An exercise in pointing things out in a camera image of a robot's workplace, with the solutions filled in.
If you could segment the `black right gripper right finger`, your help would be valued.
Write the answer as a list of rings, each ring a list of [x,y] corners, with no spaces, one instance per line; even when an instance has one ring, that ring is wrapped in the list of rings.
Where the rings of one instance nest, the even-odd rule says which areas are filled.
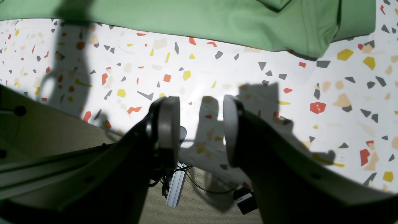
[[[397,195],[317,164],[239,98],[223,99],[228,162],[250,178],[265,224],[396,224]]]

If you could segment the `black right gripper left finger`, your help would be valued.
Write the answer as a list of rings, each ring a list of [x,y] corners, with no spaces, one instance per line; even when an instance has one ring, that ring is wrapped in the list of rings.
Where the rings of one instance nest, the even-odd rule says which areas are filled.
[[[179,138],[180,99],[162,97],[116,143],[1,165],[1,223],[136,224]]]

